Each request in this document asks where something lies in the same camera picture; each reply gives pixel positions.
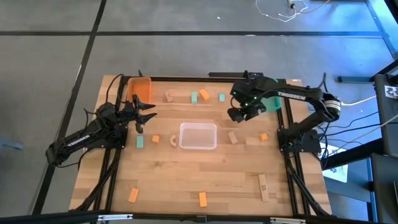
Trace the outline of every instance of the green block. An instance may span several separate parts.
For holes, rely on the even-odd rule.
[[[144,147],[144,137],[143,136],[137,136],[137,149],[143,148]]]
[[[219,99],[220,102],[224,102],[225,101],[225,94],[224,93],[220,93],[218,99]]]
[[[192,94],[191,94],[191,102],[192,102],[192,104],[198,103],[198,93],[197,92],[192,92]]]

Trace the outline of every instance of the clear plastic container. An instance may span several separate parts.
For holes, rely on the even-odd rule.
[[[215,124],[182,123],[180,126],[180,147],[183,149],[214,149],[217,146]]]

